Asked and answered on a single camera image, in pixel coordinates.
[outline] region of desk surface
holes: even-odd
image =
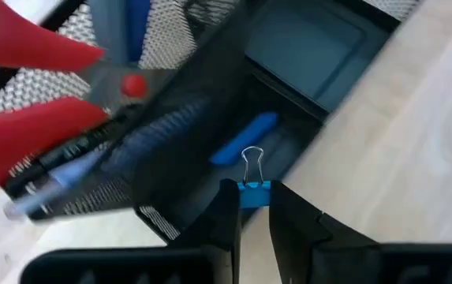
[[[452,241],[452,1],[425,0],[284,181],[377,241]],[[64,247],[161,245],[131,211],[8,222],[0,192],[0,282]],[[267,211],[248,225],[242,283],[279,283]]]

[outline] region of metal clip handle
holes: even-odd
[[[261,165],[261,161],[263,159],[264,156],[264,150],[262,148],[259,148],[257,146],[250,146],[247,147],[245,149],[243,149],[243,151],[241,151],[241,157],[243,157],[243,160],[245,161],[245,175],[243,176],[243,185],[247,184],[247,176],[248,176],[248,159],[247,156],[245,155],[245,152],[251,149],[255,149],[257,151],[260,152],[259,154],[259,158],[257,159],[257,166],[259,167],[259,174],[260,174],[260,184],[264,183],[264,177],[263,177],[263,167]]]

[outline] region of binder clip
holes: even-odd
[[[260,152],[259,158],[257,159],[260,181],[247,182],[248,159],[245,153],[249,150],[257,150]],[[238,189],[240,190],[240,208],[258,208],[270,205],[271,181],[265,181],[263,178],[263,167],[261,164],[263,156],[264,150],[257,146],[247,147],[241,152],[241,157],[245,161],[245,175],[243,176],[243,181],[238,182]]]

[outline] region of scissors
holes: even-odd
[[[92,86],[88,102],[64,98],[0,114],[0,181],[24,157],[99,125],[108,118],[103,109],[115,112],[122,96],[144,97],[172,72],[133,64],[143,49],[149,0],[89,4],[98,47],[41,28],[0,0],[0,66],[74,72]]]

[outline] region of red scissors handle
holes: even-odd
[[[0,114],[0,181],[25,156],[44,151],[105,120],[101,108],[75,98]]]
[[[0,66],[79,72],[103,55],[103,49],[25,20],[0,0]]]

